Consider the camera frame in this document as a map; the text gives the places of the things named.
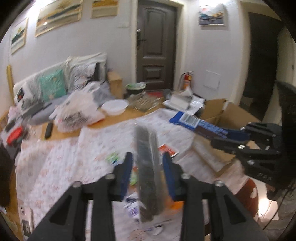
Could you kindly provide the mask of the silver red spicy strips packet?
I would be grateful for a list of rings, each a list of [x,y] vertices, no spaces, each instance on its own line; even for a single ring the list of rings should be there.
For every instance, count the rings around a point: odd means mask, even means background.
[[[160,154],[164,154],[164,153],[169,153],[170,157],[173,158],[175,156],[177,156],[177,154],[179,153],[179,151],[175,148],[172,148],[171,146],[169,146],[168,144],[162,144],[158,147],[159,153]]]

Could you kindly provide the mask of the clear dark snack packet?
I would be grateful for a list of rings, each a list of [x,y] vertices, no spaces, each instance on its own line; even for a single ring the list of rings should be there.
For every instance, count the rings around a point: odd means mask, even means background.
[[[165,182],[157,134],[143,124],[134,125],[137,194],[141,223],[160,222],[170,197]]]

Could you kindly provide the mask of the blue barcode snack packet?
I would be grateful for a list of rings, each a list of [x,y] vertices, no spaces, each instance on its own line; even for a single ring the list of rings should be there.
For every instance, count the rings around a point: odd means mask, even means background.
[[[177,112],[170,120],[170,123],[174,125],[182,126],[194,133],[203,136],[209,140],[220,137],[220,138],[234,138],[234,133],[227,131],[224,128],[218,127],[194,115],[189,115],[184,112]]]

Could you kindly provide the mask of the green blue candy stick packet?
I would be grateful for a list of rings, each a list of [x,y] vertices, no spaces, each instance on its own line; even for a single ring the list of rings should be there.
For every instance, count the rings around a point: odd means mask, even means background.
[[[115,167],[124,161],[124,156],[119,154],[119,152],[113,152],[107,156],[106,161],[109,165]],[[137,166],[133,164],[132,172],[130,176],[130,186],[135,186],[137,183]]]

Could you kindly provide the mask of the brown cardboard box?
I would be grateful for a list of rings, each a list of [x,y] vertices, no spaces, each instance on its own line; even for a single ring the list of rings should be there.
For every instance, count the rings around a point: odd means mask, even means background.
[[[221,128],[235,130],[250,122],[259,122],[255,116],[226,99],[205,101],[201,119]],[[193,148],[215,177],[221,176],[234,163],[235,157],[233,154],[213,149],[210,141],[200,135],[196,135],[194,138]]]

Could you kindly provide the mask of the white plastic bowl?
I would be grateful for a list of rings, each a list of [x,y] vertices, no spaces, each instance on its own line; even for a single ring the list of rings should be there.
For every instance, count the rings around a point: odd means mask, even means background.
[[[129,106],[129,102],[124,99],[110,100],[101,106],[101,109],[108,116],[117,116],[125,112],[126,108]]]

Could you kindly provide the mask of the white paper packaging pile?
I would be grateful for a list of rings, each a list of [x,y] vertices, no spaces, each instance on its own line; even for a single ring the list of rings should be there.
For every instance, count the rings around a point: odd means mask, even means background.
[[[175,111],[184,112],[190,116],[201,114],[205,109],[205,100],[195,96],[191,88],[183,91],[173,91],[163,105]]]

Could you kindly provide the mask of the clear plastic tray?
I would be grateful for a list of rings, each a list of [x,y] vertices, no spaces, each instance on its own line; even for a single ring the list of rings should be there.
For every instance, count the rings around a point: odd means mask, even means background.
[[[147,112],[159,105],[163,98],[152,96],[147,93],[140,93],[137,95],[131,95],[126,100],[129,102],[129,108],[136,111]]]

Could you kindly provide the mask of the red fire extinguisher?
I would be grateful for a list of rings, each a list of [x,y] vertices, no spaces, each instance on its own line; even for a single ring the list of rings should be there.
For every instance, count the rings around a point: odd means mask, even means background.
[[[183,73],[180,76],[177,90],[185,90],[187,87],[190,87],[192,79],[193,79],[193,72],[192,71],[188,71],[188,72]]]

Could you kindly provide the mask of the pink cartoon print tablecloth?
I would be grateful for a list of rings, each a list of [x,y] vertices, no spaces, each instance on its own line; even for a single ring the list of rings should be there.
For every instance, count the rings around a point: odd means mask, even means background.
[[[127,152],[135,152],[136,124],[155,131],[159,145],[175,150],[174,161],[186,173],[203,182],[214,182],[215,173],[191,150],[194,133],[170,123],[173,115],[173,111],[158,109],[102,129],[83,128],[73,138],[23,141],[16,166],[18,205],[32,210],[37,225],[73,182],[97,181],[122,163]]]

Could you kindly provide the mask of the white printed plastic bag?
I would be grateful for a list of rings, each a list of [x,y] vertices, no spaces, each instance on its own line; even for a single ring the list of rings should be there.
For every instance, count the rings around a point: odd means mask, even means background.
[[[56,107],[49,119],[59,132],[71,133],[105,119],[105,115],[98,109],[92,93],[76,90]]]

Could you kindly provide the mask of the teal cushion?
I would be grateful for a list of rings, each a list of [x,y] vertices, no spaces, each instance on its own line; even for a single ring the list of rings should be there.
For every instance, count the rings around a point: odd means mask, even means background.
[[[42,75],[39,78],[39,83],[44,101],[51,101],[67,93],[65,76],[62,69]]]

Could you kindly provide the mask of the red lid container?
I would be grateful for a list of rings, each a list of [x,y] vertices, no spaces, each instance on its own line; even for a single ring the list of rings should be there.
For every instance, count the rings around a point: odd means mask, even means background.
[[[22,134],[23,134],[23,127],[20,126],[11,132],[11,134],[6,139],[6,143],[9,146],[11,146],[15,141],[17,141],[19,138],[22,137]]]

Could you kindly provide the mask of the small left wall painting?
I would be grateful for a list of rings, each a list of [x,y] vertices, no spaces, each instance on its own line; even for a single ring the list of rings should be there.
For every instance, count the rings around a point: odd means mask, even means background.
[[[28,18],[23,19],[13,27],[11,33],[11,54],[14,54],[26,43]]]

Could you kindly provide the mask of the long landscape wall painting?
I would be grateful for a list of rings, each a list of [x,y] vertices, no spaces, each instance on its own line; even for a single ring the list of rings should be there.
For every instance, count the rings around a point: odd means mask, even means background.
[[[54,1],[40,8],[35,37],[81,19],[83,0]]]

